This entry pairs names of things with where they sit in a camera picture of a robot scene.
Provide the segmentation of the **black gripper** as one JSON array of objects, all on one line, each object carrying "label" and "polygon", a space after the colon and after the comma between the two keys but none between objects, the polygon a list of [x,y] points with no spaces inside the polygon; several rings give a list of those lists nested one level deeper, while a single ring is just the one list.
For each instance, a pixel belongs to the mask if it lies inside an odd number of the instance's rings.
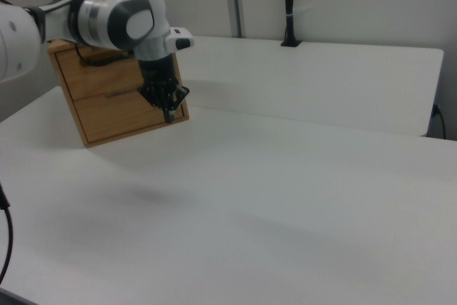
[{"label": "black gripper", "polygon": [[138,60],[138,63],[144,80],[138,92],[150,105],[162,111],[166,123],[172,123],[176,111],[190,93],[189,88],[178,83],[174,55],[153,61]]}]

